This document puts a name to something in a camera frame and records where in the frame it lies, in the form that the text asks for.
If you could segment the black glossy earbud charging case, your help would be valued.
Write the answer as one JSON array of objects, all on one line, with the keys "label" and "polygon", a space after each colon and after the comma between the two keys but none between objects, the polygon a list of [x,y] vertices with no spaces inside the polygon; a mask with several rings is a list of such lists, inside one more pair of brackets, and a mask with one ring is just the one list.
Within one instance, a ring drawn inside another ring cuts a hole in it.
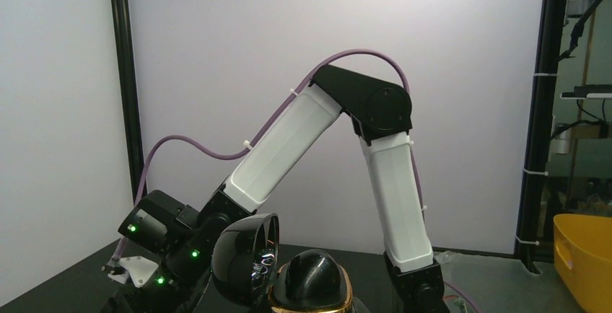
[{"label": "black glossy earbud charging case", "polygon": [[349,275],[338,263],[338,294],[288,299],[284,279],[291,260],[283,263],[279,259],[279,217],[256,214],[236,221],[220,234],[211,258],[212,280],[226,300],[250,312],[357,312]]}]

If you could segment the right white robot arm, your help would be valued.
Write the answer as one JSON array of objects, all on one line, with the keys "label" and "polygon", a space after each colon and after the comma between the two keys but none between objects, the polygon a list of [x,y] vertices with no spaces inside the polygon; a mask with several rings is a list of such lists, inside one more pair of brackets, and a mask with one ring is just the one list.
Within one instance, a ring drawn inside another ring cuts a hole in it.
[{"label": "right white robot arm", "polygon": [[342,115],[364,155],[354,192],[377,207],[383,259],[401,312],[446,312],[445,283],[423,217],[410,137],[412,102],[392,83],[331,64],[312,73],[262,139],[196,210],[154,190],[120,224],[128,240],[156,256],[114,257],[121,287],[103,312],[194,312],[209,285],[249,312],[362,312],[344,266],[326,251],[279,262],[279,216],[266,206],[288,198],[291,216],[327,226],[336,163],[295,173],[300,160]]}]

